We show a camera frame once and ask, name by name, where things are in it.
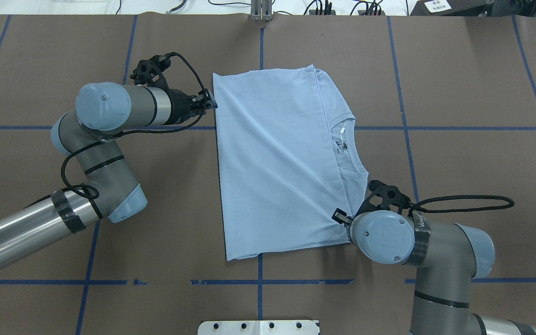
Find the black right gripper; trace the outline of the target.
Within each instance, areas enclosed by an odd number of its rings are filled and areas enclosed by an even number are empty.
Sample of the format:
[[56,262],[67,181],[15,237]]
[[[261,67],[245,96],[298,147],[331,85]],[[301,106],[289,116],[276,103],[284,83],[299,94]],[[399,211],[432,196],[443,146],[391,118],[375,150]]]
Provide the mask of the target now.
[[334,211],[332,215],[332,220],[343,225],[345,229],[353,229],[353,227],[361,218],[361,215],[362,214],[358,214],[358,215],[351,217],[341,208],[336,208],[336,210]]

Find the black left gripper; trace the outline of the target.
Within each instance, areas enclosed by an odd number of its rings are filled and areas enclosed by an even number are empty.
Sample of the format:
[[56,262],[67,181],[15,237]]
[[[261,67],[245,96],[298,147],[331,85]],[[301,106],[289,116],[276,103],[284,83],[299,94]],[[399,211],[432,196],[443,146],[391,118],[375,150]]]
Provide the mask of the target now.
[[182,124],[195,116],[204,116],[207,110],[217,109],[214,95],[209,90],[202,90],[195,95],[187,95],[178,89],[169,89],[170,117],[168,125]]

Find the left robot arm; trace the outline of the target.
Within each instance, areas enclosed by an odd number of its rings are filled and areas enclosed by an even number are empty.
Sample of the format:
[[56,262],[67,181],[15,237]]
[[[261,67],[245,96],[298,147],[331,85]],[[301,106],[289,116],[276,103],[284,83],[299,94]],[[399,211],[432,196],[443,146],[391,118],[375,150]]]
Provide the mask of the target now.
[[88,83],[72,112],[53,125],[51,142],[65,155],[64,187],[0,219],[0,270],[102,219],[121,222],[147,207],[147,198],[118,140],[133,134],[185,131],[217,108],[206,87],[178,89]]

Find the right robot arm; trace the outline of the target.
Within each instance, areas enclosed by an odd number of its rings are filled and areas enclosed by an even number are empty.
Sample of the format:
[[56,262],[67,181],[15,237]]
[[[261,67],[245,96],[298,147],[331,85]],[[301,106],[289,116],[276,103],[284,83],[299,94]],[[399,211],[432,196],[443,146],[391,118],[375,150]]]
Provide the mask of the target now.
[[484,231],[385,210],[351,218],[338,208],[332,218],[371,261],[415,267],[411,335],[536,335],[528,324],[470,311],[472,280],[488,276],[495,261]]

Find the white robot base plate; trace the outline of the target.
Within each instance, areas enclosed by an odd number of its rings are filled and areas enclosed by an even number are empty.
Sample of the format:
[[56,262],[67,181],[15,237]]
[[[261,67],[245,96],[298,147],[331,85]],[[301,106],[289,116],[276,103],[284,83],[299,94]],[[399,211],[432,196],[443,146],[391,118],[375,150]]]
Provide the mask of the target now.
[[319,335],[314,320],[238,320],[202,322],[198,335]]

